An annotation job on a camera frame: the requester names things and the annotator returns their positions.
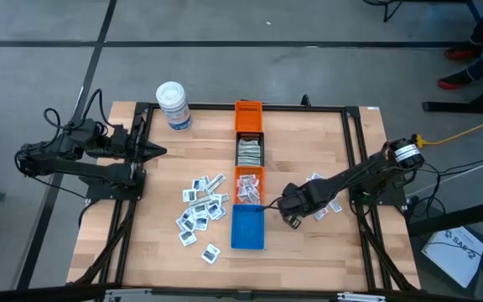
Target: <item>wooden tabletop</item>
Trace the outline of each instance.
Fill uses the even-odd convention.
[[[115,102],[110,122],[129,127],[135,102]],[[361,121],[369,154],[386,141],[376,107],[361,107]],[[359,230],[348,207],[348,194],[339,194],[344,208],[322,220],[303,219],[298,230],[287,226],[277,211],[265,211],[265,249],[231,249],[231,205],[234,199],[234,112],[194,110],[193,126],[185,132],[169,128],[160,111],[153,114],[149,140],[167,154],[148,161],[146,187],[138,202],[129,245],[124,285],[149,287],[366,290]],[[313,172],[330,177],[348,168],[339,113],[263,113],[265,132],[266,204],[280,196],[288,182],[301,185]],[[359,163],[356,134],[351,135]],[[101,164],[112,161],[101,160]],[[228,214],[211,221],[206,232],[195,231],[197,242],[183,247],[175,223],[186,204],[182,190],[205,174],[222,173],[226,181],[216,193],[228,193]],[[112,217],[113,200],[103,200],[84,215],[70,265],[68,281],[79,278],[103,249]],[[419,287],[417,270],[403,217],[391,206],[379,206],[385,247],[390,257]],[[221,250],[213,265],[200,255],[208,243]],[[114,279],[118,251],[109,280]],[[377,257],[372,263],[381,286]]]

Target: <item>shoe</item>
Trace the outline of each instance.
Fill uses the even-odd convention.
[[[470,78],[467,70],[458,72],[457,74],[449,75],[443,79],[437,81],[437,86],[445,90],[459,89],[472,83],[473,79]]]
[[[449,60],[471,60],[480,57],[482,50],[483,44],[463,42],[445,50],[444,56]]]

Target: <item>concrete floor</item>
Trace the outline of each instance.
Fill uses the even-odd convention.
[[[483,1],[475,4],[482,13]],[[96,40],[107,5],[0,0],[0,39]],[[389,23],[382,22],[382,10],[360,0],[119,0],[107,40],[457,41],[468,39],[475,25],[464,4],[405,3]],[[63,121],[70,117],[91,53],[87,47],[0,48],[0,191],[7,193],[0,202],[0,290],[13,287],[45,190],[18,173],[13,154],[52,135],[42,118],[46,107]],[[101,52],[92,89],[103,89],[106,108],[115,100],[154,101],[156,87],[168,80],[182,83],[190,102],[297,104],[306,93],[315,105],[380,107],[389,138],[421,133],[437,140],[483,122],[483,115],[421,108],[425,101],[480,95],[483,81],[461,91],[435,85],[465,67],[447,61],[441,49],[109,48]],[[95,107],[91,114],[98,117]],[[423,154],[439,169],[483,159],[483,129]],[[421,174],[407,191],[432,182],[431,174]],[[86,189],[74,177],[65,177],[63,186]],[[483,170],[444,184],[439,198],[447,211],[483,203]],[[60,192],[32,286],[65,282],[82,207],[82,200]],[[483,224],[473,228],[483,234]],[[431,272],[419,274],[430,292],[460,294]]]

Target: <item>container lid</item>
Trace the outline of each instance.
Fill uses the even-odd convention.
[[[156,99],[161,107],[176,108],[185,101],[184,88],[175,81],[165,82],[156,90]]]
[[[264,211],[262,206],[232,206],[231,247],[243,249],[264,249]]]

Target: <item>label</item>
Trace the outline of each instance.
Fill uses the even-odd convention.
[[[409,145],[407,145],[405,147],[401,147],[400,149],[394,151],[394,154],[396,156],[400,156],[400,155],[402,155],[402,154],[404,154],[406,152],[409,152],[409,151],[415,150],[415,149],[417,149],[417,146],[414,143],[412,143],[412,144],[409,144]]]
[[[418,149],[414,149],[414,150],[411,150],[411,151],[407,151],[406,153],[396,157],[396,161],[397,162],[401,162],[403,161],[404,159],[408,159],[414,155],[417,155],[417,154],[420,154],[420,151],[418,151]]]
[[[178,108],[162,108],[162,111],[164,112],[167,122],[172,129],[181,131],[191,127],[191,114],[187,101],[185,101],[184,104]]]

